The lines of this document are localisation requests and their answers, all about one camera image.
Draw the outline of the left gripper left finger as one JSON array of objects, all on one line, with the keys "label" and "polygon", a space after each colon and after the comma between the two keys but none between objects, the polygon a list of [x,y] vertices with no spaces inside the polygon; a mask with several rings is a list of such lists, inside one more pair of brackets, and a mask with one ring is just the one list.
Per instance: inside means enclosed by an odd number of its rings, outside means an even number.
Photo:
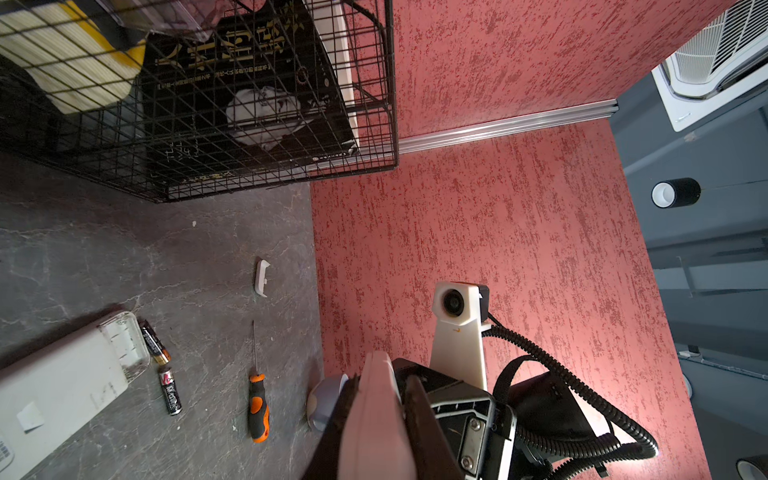
[{"label": "left gripper left finger", "polygon": [[320,440],[302,479],[337,478],[343,430],[357,395],[358,385],[358,377],[349,378],[344,384],[325,430],[319,432]]}]

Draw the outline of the black gold AA battery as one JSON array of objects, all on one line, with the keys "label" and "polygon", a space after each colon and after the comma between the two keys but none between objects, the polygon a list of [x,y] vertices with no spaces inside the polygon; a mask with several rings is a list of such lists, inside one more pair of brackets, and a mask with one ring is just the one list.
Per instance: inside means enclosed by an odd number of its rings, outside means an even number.
[{"label": "black gold AA battery", "polygon": [[167,365],[171,361],[171,356],[151,325],[146,320],[140,320],[139,328],[150,356],[158,365]]}]

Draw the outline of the grey white remote control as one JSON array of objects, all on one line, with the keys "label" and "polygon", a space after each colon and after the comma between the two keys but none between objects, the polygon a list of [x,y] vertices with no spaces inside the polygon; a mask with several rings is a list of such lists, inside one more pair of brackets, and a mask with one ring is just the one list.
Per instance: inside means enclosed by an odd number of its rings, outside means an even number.
[{"label": "grey white remote control", "polygon": [[1,477],[24,477],[149,365],[136,316],[118,311],[3,369]]}]

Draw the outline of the black red AA battery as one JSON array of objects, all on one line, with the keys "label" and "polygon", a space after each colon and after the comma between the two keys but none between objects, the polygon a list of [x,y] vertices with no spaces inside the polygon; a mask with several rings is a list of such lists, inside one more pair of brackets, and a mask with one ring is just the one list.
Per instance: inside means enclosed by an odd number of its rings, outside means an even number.
[{"label": "black red AA battery", "polygon": [[158,376],[168,413],[171,416],[179,414],[182,411],[182,404],[170,365],[161,366],[158,369]]}]

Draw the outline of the white battery cover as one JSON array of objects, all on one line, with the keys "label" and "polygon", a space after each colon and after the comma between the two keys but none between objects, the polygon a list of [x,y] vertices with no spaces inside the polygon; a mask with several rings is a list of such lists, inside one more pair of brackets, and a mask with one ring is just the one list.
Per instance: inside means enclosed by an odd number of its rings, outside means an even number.
[{"label": "white battery cover", "polygon": [[267,269],[271,266],[271,264],[265,260],[260,259],[256,262],[256,269],[255,269],[255,275],[254,275],[254,281],[253,281],[253,288],[254,293],[261,298],[266,298],[266,292],[265,288],[268,283],[267,279]]}]

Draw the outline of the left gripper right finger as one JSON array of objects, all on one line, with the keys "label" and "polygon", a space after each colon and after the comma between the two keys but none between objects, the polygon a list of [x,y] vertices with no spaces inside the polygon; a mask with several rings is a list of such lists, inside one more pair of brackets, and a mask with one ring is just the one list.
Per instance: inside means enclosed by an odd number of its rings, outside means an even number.
[{"label": "left gripper right finger", "polygon": [[464,474],[433,413],[426,391],[416,376],[409,376],[406,380],[403,405],[417,478],[463,479]]}]

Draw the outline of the white air conditioner remote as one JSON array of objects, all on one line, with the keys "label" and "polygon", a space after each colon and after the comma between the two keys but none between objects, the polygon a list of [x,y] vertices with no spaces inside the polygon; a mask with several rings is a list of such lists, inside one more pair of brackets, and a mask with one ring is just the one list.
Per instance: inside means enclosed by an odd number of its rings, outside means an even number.
[{"label": "white air conditioner remote", "polygon": [[339,479],[415,479],[417,468],[389,355],[374,351],[354,388],[339,452]]}]

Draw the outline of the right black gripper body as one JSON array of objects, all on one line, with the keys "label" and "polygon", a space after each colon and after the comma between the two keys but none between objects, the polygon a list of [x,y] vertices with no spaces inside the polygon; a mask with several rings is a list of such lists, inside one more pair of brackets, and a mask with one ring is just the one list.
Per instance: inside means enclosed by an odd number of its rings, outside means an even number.
[{"label": "right black gripper body", "polygon": [[491,393],[426,366],[393,361],[398,388],[414,376],[466,479],[544,479],[564,455],[547,453],[516,437],[517,427],[567,443],[597,435],[574,395],[551,372],[512,384],[497,401]]}]

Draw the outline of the orange black screwdriver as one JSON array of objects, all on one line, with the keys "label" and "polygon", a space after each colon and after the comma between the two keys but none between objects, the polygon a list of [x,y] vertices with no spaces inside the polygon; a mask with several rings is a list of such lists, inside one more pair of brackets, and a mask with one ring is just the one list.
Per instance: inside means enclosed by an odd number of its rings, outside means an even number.
[{"label": "orange black screwdriver", "polygon": [[265,442],[270,433],[270,407],[266,398],[265,375],[258,368],[258,335],[256,322],[251,322],[253,363],[249,370],[249,397],[247,423],[251,439],[254,443]]}]

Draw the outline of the black box in basket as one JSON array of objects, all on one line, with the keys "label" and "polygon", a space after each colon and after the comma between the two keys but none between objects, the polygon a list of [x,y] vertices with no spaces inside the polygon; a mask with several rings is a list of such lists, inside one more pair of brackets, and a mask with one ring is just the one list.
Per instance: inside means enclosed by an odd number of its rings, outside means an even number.
[{"label": "black box in basket", "polygon": [[302,1],[243,9],[204,43],[154,38],[139,84],[148,168],[159,182],[306,165],[357,148]]}]

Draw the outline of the black ceiling spotlight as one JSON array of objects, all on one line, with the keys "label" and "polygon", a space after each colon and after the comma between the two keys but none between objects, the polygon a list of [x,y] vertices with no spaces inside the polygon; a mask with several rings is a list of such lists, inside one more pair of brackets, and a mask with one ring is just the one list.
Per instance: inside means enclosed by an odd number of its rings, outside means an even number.
[{"label": "black ceiling spotlight", "polygon": [[653,204],[660,209],[694,205],[700,199],[702,188],[693,178],[660,181],[651,191]]}]

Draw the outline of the white ceiling air conditioner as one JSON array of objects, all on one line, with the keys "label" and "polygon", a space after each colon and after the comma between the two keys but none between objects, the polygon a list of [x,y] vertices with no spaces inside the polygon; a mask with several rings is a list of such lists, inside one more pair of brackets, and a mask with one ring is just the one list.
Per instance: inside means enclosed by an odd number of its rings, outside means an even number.
[{"label": "white ceiling air conditioner", "polygon": [[767,0],[735,3],[652,70],[681,132],[767,85]]}]

